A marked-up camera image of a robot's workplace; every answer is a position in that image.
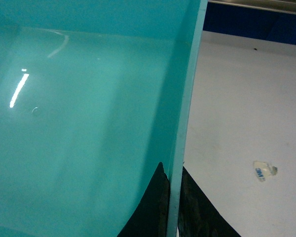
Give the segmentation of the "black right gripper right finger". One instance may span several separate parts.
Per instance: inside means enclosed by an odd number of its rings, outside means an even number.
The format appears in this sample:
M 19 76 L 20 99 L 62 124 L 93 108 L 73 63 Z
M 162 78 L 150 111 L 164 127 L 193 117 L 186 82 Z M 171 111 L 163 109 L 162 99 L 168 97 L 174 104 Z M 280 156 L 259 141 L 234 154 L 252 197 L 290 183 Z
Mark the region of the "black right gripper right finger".
M 188 171 L 183 168 L 178 216 L 181 237 L 238 237 Z

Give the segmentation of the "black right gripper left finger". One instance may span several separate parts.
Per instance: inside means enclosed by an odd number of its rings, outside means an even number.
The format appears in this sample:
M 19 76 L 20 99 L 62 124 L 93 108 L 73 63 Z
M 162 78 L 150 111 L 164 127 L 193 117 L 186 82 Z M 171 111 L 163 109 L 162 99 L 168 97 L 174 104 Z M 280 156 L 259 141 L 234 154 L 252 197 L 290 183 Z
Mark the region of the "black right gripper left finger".
M 134 213 L 119 237 L 165 237 L 169 209 L 169 180 L 160 162 Z

